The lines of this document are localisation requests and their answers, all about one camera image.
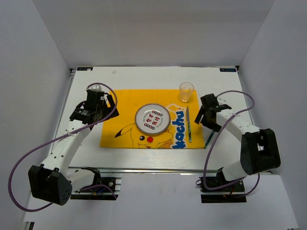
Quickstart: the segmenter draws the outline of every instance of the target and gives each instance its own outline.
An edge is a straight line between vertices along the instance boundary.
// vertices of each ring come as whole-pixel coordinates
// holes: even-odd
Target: white enclosure
[[[22,222],[7,179],[23,154],[55,135],[69,68],[178,65],[240,66],[242,88],[256,100],[253,122],[275,131],[276,173],[307,229],[306,25],[304,0],[0,1],[0,229]],[[26,172],[47,150],[16,171],[13,190],[23,205]]]

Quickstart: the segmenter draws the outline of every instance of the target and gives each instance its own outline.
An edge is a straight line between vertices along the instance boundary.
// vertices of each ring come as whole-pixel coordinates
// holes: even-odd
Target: plastic cup
[[[194,86],[189,82],[184,82],[180,85],[180,100],[187,102],[190,100],[191,95],[194,91]]]

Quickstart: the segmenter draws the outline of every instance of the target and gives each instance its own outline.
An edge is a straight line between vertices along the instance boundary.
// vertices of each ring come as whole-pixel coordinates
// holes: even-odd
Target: plate
[[[162,133],[169,123],[169,112],[160,104],[146,104],[139,108],[135,115],[135,124],[147,134]]]

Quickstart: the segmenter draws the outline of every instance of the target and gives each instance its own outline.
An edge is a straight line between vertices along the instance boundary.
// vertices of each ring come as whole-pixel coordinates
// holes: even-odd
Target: pikachu placemat
[[[201,125],[194,120],[199,111],[196,91],[188,102],[179,99],[179,90],[115,90],[119,116],[103,124],[100,147],[125,149],[202,149]],[[163,105],[170,114],[168,128],[157,135],[141,132],[135,114],[145,104]],[[186,109],[189,106],[192,142],[189,143]]]

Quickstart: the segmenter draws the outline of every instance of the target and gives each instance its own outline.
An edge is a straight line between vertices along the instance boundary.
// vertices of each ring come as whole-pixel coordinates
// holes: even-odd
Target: table
[[[200,97],[226,90],[242,90],[236,72],[221,72],[219,68],[182,67],[94,67],[92,71],[76,71],[60,121],[57,137],[65,133],[69,117],[75,106],[86,99],[85,88],[93,82],[102,82],[112,89],[178,89],[182,82],[191,82]],[[234,111],[245,109],[246,101],[239,93],[221,96]],[[242,118],[251,122],[249,114]],[[101,130],[98,124],[83,141],[70,167],[100,169],[159,169],[201,170],[207,149],[108,149],[100,148]],[[207,139],[211,130],[203,128]],[[240,143],[228,131],[221,134],[209,161],[208,170],[217,170],[236,162],[240,156]]]

